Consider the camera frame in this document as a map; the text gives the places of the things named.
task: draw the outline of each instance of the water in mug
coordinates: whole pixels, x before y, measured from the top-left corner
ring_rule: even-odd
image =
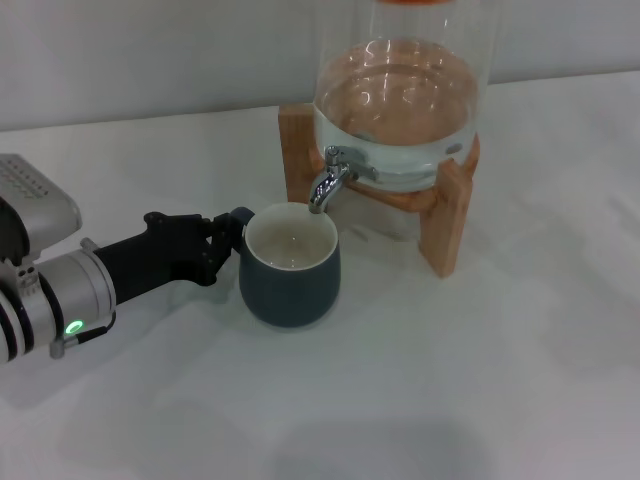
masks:
[[[332,251],[331,241],[305,228],[298,221],[281,221],[265,228],[252,244],[256,256],[278,268],[307,268],[324,260]]]
[[[412,39],[358,45],[320,75],[318,145],[362,148],[381,173],[387,165],[410,175],[437,165],[447,150],[470,148],[477,96],[467,63],[440,45]]]

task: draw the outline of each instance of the ceramic mug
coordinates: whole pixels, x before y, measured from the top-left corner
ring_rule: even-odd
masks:
[[[266,323],[295,328],[322,317],[340,290],[338,230],[326,213],[282,203],[254,214],[231,215],[246,228],[239,246],[240,291],[249,310]]]

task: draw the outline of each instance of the robotic arm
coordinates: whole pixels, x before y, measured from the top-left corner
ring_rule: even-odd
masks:
[[[88,239],[75,252],[34,263],[82,226],[76,203],[17,155],[0,155],[0,364],[49,345],[104,335],[116,306],[174,280],[203,287],[238,248],[245,209],[213,221],[145,215],[147,230],[105,248]],[[108,327],[91,328],[112,317]]]

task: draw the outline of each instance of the glass water jar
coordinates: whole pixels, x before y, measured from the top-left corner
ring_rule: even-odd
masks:
[[[359,149],[380,190],[433,185],[463,163],[489,80],[502,0],[317,0],[316,142]]]

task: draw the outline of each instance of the white wall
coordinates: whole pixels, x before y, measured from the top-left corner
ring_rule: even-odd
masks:
[[[0,129],[308,100],[313,0],[0,0]],[[640,1],[511,0],[494,80],[640,68]]]

